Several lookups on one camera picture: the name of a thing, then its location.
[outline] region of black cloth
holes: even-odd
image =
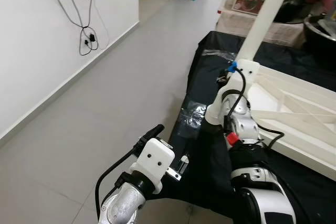
[[[232,169],[222,128],[203,120],[196,130],[181,120],[183,111],[191,104],[209,105],[213,102],[217,93],[216,78],[221,70],[229,66],[227,59],[216,54],[205,56],[204,50],[237,53],[243,41],[237,36],[212,31],[199,43],[188,76],[186,97],[169,141],[175,152],[172,166],[177,168],[185,153],[190,155],[190,164],[180,182],[165,176],[162,179],[163,189],[154,198],[180,199],[231,218],[244,214],[239,211],[230,184]],[[305,52],[264,42],[255,60],[263,66],[336,90],[334,73],[321,69]],[[316,223],[336,223],[334,181],[273,151],[269,164],[292,186]],[[307,223],[292,196],[287,195],[295,210],[297,224]]]

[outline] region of white pole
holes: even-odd
[[[236,61],[238,59],[252,60],[263,41],[269,27],[277,15],[284,0],[265,0],[260,12],[242,45]]]

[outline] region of black connector plug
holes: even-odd
[[[96,41],[96,38],[93,34],[90,34],[90,41],[91,42],[95,42]]]

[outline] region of gray tile floor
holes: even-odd
[[[197,43],[221,0],[170,0],[0,150],[0,223],[93,224],[100,174],[152,126],[168,139]],[[102,184],[101,196],[134,158]],[[229,223],[181,201],[149,201],[139,223]]]

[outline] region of baseboard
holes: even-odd
[[[70,78],[57,87],[50,95],[39,102],[34,108],[20,118],[15,124],[12,125],[4,134],[0,136],[0,148],[2,148],[8,141],[10,141],[17,133],[19,133],[29,122],[37,117],[46,107],[52,104],[57,98],[59,98],[65,91],[67,91],[77,80],[79,80],[84,74],[92,69],[101,59],[103,59],[113,48],[115,48],[120,42],[126,39],[137,27],[139,22],[136,22],[126,32],[120,35],[115,41],[113,41],[107,49],[96,55],[90,62],[84,65]]]

